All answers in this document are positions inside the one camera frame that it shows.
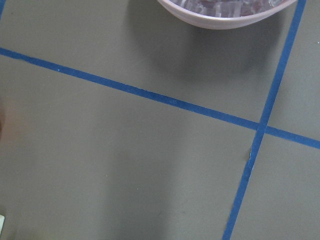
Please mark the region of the pink bowl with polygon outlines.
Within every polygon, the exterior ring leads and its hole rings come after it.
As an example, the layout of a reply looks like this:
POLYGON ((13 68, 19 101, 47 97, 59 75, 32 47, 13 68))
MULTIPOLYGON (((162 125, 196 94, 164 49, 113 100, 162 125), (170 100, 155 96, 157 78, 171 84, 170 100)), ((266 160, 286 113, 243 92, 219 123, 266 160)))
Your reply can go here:
POLYGON ((210 30, 230 30, 264 20, 294 0, 160 0, 179 20, 210 30))

